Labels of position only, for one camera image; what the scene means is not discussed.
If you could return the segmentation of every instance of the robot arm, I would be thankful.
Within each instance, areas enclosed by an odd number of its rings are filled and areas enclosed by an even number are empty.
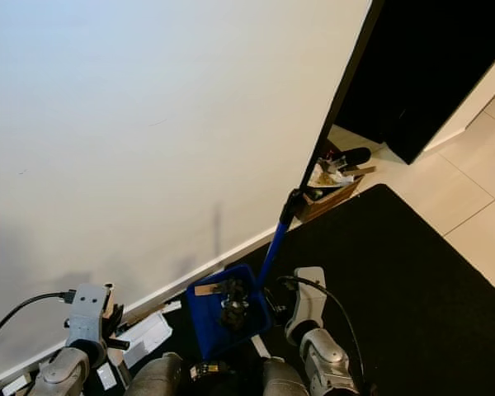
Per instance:
[[[111,285],[80,285],[65,324],[69,327],[66,346],[40,370],[29,395],[79,395],[90,368],[105,361],[108,347],[128,348],[128,342],[109,338],[122,311],[112,302]]]
[[[325,285],[323,268],[318,266],[297,268],[295,276],[311,280],[323,287]],[[299,353],[309,378],[311,396],[357,395],[358,388],[348,370],[348,355],[323,328],[321,315],[325,302],[324,293],[310,285],[299,283],[295,311],[285,326],[286,339],[292,345],[299,346]],[[275,365],[275,358],[271,358],[264,366],[264,396],[283,394],[280,390],[284,384],[295,392],[289,391],[289,394],[304,394],[301,393],[302,382],[298,383],[297,379],[300,380],[300,377],[296,371],[284,362],[280,365],[285,365],[286,369],[276,370]]]

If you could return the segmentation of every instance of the dustpan handle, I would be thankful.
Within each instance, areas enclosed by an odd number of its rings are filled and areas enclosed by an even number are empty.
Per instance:
[[[295,188],[289,195],[288,200],[282,208],[280,213],[279,223],[277,225],[275,235],[271,240],[270,247],[267,249],[266,258],[262,264],[262,269],[257,278],[257,288],[262,289],[266,282],[267,274],[270,272],[271,266],[275,261],[276,254],[279,252],[282,240],[286,234],[286,231],[290,228],[291,221],[294,219],[295,212],[297,211],[303,194],[298,188]]]

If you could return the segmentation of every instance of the blue dustpan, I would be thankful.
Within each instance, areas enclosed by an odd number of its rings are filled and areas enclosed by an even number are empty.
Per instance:
[[[286,231],[290,227],[295,213],[295,202],[300,195],[299,190],[293,190],[288,197],[258,279],[255,279],[249,266],[242,264],[198,280],[187,288],[186,293],[189,307],[191,308],[192,322],[196,330],[201,355],[205,360],[214,359],[228,349],[248,341],[251,337],[266,332],[271,328],[271,316],[266,305],[263,286]],[[220,283],[231,278],[242,280],[247,290],[249,290],[247,297],[249,307],[247,308],[246,321],[237,332],[231,331],[220,324],[221,302],[224,299],[224,295],[195,295],[195,286]]]

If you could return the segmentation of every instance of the white wall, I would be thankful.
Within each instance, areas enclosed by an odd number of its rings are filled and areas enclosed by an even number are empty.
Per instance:
[[[435,148],[439,144],[454,138],[456,135],[465,131],[468,125],[475,119],[477,114],[492,100],[495,96],[495,62],[483,75],[477,85],[464,99],[460,106],[443,124],[440,130],[427,144],[423,151]]]
[[[368,6],[0,0],[0,318],[81,282],[131,304],[272,227]],[[68,308],[20,312],[0,373]]]

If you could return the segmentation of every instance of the black door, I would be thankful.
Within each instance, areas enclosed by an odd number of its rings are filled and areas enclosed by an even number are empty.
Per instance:
[[[494,1],[386,0],[336,124],[410,163],[494,60]]]

